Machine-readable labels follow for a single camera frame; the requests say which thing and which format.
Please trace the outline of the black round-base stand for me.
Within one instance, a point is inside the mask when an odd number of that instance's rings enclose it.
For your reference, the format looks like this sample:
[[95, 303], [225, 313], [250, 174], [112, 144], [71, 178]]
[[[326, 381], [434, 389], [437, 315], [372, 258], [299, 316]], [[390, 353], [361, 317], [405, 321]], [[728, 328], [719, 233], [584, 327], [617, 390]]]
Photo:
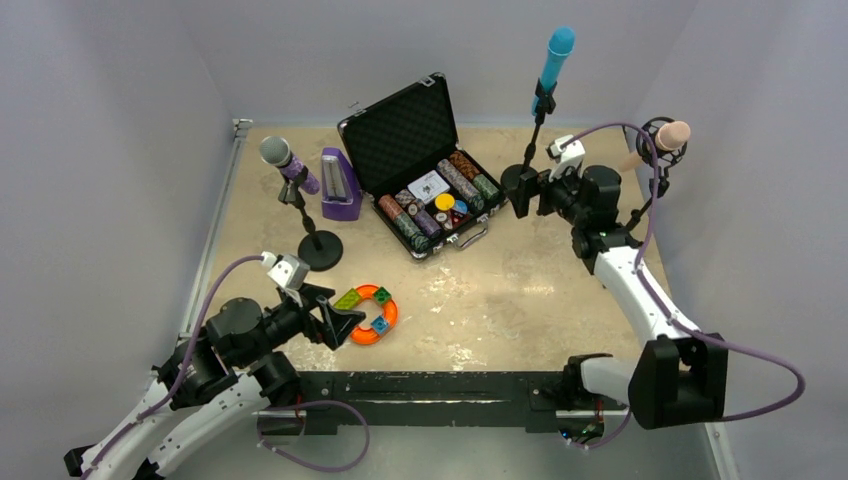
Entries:
[[557, 82], [549, 86], [542, 83], [542, 78], [537, 80], [534, 99], [535, 106], [533, 107], [534, 130], [530, 141], [525, 147], [524, 156], [521, 164], [514, 164], [507, 167], [500, 177], [500, 183], [504, 187], [507, 196], [512, 199], [518, 192], [521, 176], [531, 170], [531, 162], [536, 154], [537, 140], [548, 115], [551, 115], [556, 108], [556, 100], [553, 97]]
[[298, 245], [297, 256], [307, 263], [312, 271], [330, 270], [342, 259], [344, 247], [338, 235], [328, 230], [319, 230], [306, 211], [306, 203], [300, 187], [305, 185], [308, 170], [304, 168], [294, 176], [285, 174], [282, 169], [280, 173], [284, 178], [284, 185], [278, 200], [285, 205], [293, 206], [299, 212], [306, 232]]

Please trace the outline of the beige pink microphone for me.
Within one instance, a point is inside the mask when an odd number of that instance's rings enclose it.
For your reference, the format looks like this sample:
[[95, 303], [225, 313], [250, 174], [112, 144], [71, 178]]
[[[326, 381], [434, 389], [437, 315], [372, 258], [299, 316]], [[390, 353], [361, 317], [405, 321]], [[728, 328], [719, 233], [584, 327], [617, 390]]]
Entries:
[[649, 135], [650, 141], [641, 137], [636, 140], [634, 150], [619, 163], [620, 172], [634, 170], [639, 165], [650, 165], [651, 151], [658, 160], [665, 162], [666, 168], [676, 165], [685, 155], [692, 134], [687, 122], [663, 116], [650, 119], [642, 130]]

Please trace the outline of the purple glitter microphone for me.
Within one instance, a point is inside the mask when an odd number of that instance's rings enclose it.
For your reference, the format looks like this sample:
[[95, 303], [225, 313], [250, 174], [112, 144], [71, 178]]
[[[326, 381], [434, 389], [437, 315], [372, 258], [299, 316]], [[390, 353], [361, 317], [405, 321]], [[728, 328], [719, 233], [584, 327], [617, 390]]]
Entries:
[[281, 136], [265, 137], [259, 146], [262, 161], [274, 168], [288, 180], [302, 179], [300, 189], [314, 195], [321, 185], [315, 175], [294, 154], [288, 141]]

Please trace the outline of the blue microphone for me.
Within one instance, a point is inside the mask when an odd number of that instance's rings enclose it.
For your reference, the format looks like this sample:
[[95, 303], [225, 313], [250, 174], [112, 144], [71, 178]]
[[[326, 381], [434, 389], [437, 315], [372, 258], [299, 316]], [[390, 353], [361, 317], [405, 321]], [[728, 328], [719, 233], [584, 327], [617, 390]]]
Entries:
[[537, 115], [539, 106], [552, 97], [565, 61], [573, 51], [575, 40], [576, 33], [568, 26], [557, 28], [548, 40], [546, 60], [534, 91], [531, 110], [534, 116]]

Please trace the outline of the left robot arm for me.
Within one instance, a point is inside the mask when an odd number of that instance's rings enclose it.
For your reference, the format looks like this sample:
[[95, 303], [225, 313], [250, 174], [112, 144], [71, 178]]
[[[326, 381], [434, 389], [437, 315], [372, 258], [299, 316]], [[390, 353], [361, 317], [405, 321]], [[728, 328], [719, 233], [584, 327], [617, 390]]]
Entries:
[[68, 474], [79, 479], [166, 477], [199, 443], [239, 417], [267, 407], [293, 407], [304, 397], [301, 376], [281, 351], [302, 336], [338, 349], [364, 320], [328, 301], [332, 290], [305, 284], [281, 290], [273, 308], [237, 297], [177, 346], [142, 400], [102, 441], [69, 450]]

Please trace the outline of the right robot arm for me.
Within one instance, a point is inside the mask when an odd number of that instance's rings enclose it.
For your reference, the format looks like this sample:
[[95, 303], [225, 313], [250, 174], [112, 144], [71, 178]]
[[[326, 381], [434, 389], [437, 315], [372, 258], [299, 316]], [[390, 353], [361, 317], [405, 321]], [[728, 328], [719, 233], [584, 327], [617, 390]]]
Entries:
[[572, 227], [572, 249], [610, 293], [642, 344], [638, 360], [609, 354], [572, 356], [552, 394], [563, 400], [604, 396], [626, 405], [646, 430], [719, 421], [728, 356], [719, 334], [705, 334], [676, 308], [639, 256], [641, 243], [618, 220], [621, 177], [613, 169], [568, 168], [557, 179], [520, 165], [504, 178], [517, 217], [539, 200], [538, 215]]

